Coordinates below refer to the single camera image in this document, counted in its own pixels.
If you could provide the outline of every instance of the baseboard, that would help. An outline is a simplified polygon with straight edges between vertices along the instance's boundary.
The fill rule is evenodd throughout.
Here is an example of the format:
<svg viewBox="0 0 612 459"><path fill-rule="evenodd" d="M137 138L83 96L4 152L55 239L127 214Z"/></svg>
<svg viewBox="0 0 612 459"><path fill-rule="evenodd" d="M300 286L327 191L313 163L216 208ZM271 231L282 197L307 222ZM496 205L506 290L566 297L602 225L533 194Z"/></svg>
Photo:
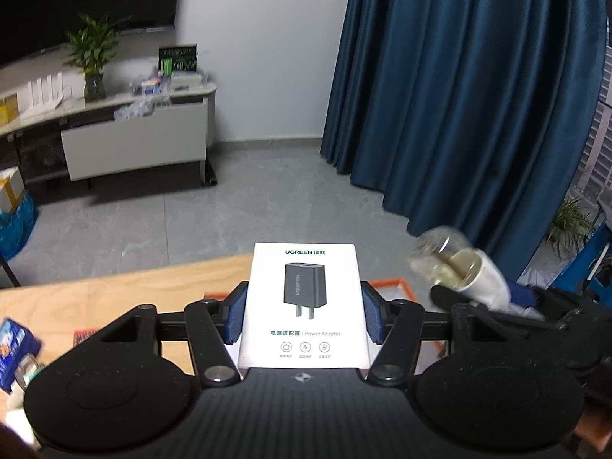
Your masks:
<svg viewBox="0 0 612 459"><path fill-rule="evenodd" d="M209 149L213 152L236 150L264 150L267 148L320 147L320 137L250 139L246 141L217 141Z"/></svg>

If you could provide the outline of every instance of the cabinet drawer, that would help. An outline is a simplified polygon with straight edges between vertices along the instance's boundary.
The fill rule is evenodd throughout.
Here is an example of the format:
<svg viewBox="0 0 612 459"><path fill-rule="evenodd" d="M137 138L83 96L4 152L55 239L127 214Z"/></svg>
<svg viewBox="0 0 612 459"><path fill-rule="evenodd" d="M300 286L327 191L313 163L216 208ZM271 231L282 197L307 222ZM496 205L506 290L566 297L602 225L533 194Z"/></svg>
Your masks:
<svg viewBox="0 0 612 459"><path fill-rule="evenodd" d="M206 158L207 102L62 131L70 179Z"/></svg>

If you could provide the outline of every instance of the white wall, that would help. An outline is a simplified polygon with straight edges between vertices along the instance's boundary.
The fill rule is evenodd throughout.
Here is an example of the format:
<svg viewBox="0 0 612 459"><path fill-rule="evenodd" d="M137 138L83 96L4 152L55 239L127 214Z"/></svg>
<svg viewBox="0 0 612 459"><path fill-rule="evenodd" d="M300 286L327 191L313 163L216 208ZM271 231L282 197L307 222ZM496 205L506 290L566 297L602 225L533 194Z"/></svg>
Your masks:
<svg viewBox="0 0 612 459"><path fill-rule="evenodd" d="M106 89L147 73L159 45L195 42L198 64L219 86L217 139L320 136L346 7L347 0L179 0L176 36L125 38L118 61L107 66ZM57 55L0 70L0 92L57 72ZM79 75L68 82L82 94Z"/></svg>

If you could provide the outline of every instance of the black and green box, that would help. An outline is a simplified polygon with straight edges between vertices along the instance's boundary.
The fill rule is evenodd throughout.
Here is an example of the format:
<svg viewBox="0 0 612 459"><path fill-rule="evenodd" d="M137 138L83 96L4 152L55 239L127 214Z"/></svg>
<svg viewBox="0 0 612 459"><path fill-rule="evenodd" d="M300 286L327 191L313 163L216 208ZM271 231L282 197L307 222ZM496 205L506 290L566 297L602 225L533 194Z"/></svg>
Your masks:
<svg viewBox="0 0 612 459"><path fill-rule="evenodd" d="M164 76L173 71L196 72L198 70L198 49L194 44L164 46L159 49L159 70Z"/></svg>

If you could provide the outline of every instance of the black power adapter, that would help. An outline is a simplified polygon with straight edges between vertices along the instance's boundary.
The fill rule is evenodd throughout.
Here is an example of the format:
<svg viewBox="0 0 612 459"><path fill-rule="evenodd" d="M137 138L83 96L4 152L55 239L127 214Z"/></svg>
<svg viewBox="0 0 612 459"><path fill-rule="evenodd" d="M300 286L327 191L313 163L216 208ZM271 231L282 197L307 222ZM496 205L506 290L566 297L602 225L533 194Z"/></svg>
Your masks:
<svg viewBox="0 0 612 459"><path fill-rule="evenodd" d="M325 266L321 264L285 264L285 303L296 306L296 316L308 307L308 318L314 319L314 309L327 303Z"/></svg>

